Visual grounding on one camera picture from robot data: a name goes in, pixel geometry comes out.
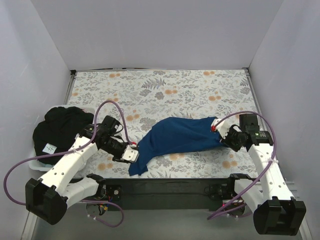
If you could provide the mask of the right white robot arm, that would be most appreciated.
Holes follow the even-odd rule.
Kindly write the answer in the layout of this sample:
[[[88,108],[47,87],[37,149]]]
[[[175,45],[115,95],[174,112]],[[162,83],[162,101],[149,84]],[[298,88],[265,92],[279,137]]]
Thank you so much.
[[[242,199],[253,213],[253,224],[260,235],[295,236],[304,220],[306,205],[290,191],[275,157],[276,139],[269,131],[260,129],[259,114],[252,111],[238,113],[239,124],[229,124],[225,118],[211,125],[220,135],[221,143],[235,152],[245,148],[258,176],[234,177],[226,186],[233,201]]]

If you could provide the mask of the blue t shirt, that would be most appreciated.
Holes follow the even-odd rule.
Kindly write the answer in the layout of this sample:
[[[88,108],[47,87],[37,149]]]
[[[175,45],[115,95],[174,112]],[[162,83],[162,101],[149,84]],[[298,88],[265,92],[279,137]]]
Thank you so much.
[[[140,176],[147,172],[147,164],[155,157],[224,147],[219,133],[211,131],[215,119],[168,117],[157,122],[137,144],[139,156],[130,165],[129,175]]]

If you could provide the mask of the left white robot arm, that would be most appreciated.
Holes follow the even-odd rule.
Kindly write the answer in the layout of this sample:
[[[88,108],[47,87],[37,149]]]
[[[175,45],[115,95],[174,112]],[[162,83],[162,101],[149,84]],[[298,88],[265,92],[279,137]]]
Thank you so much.
[[[69,207],[80,201],[104,207],[117,201],[121,187],[108,184],[102,176],[91,173],[76,183],[72,179],[98,150],[111,154],[115,162],[131,164],[138,159],[137,146],[116,135],[119,126],[120,123],[110,116],[102,123],[87,125],[69,151],[47,173],[26,183],[26,209],[55,225]]]

